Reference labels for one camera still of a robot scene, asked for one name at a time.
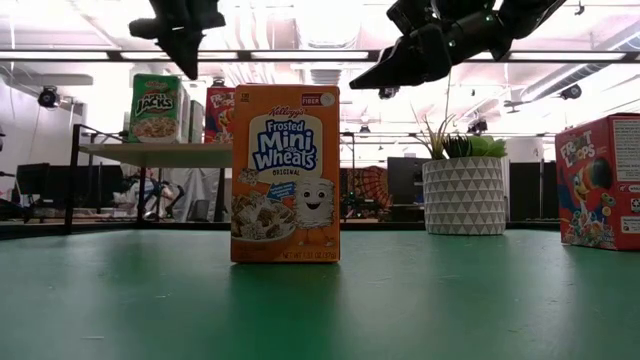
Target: geometric patterned pot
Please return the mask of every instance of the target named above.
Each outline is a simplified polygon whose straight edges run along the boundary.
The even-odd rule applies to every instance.
[[[505,230],[502,161],[465,157],[422,166],[424,221],[431,234],[500,235]]]

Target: orange cereal box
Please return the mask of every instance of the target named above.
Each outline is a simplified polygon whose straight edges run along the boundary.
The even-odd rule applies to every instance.
[[[232,261],[340,259],[338,97],[335,86],[236,88]]]

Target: green tabletop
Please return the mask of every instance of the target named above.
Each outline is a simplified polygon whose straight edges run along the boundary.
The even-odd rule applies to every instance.
[[[343,232],[336,265],[233,265],[228,234],[0,242],[0,359],[633,359],[640,254],[559,234]]]

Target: green leaves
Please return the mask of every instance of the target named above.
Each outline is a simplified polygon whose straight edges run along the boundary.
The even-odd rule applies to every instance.
[[[416,123],[420,126],[420,120],[413,105],[411,106]],[[455,115],[449,115],[436,131],[431,128],[431,124],[426,116],[423,116],[422,122],[427,126],[427,134],[420,131],[419,137],[414,135],[416,140],[420,141],[431,154],[431,159],[442,160],[446,159],[445,152],[449,159],[469,157],[469,156],[490,156],[501,158],[507,155],[505,145],[506,142],[502,139],[493,140],[491,136],[468,136],[468,135],[455,135],[451,136],[446,134],[447,126],[453,121]]]
[[[501,158],[507,155],[506,142],[502,139],[493,140],[491,136],[469,136],[471,142],[471,156],[489,156]]]
[[[447,135],[442,145],[449,159],[471,156],[471,141],[469,141],[469,138],[466,136],[462,137],[457,135],[451,137],[451,135]]]

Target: fluorescent light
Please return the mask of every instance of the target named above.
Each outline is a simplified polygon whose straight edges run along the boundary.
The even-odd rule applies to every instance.
[[[509,60],[515,61],[555,61],[555,62],[598,62],[615,61],[625,56],[624,53],[614,52],[513,52],[509,55]]]
[[[126,60],[167,60],[169,56],[162,51],[123,51],[120,53]],[[198,53],[198,60],[235,60],[238,54],[235,51],[208,51]]]
[[[235,60],[238,58],[238,53],[235,51],[220,51],[220,52],[200,52],[198,53],[198,60]]]
[[[169,56],[161,51],[123,51],[120,55],[127,60],[169,60]]]
[[[0,51],[0,60],[109,60],[107,53],[96,51]]]
[[[480,54],[476,55],[476,56],[472,56],[471,58],[469,58],[469,60],[473,61],[473,60],[493,60],[493,56],[491,56],[491,53],[489,52],[481,52]]]
[[[256,60],[366,60],[366,51],[260,51],[251,52],[251,58]]]

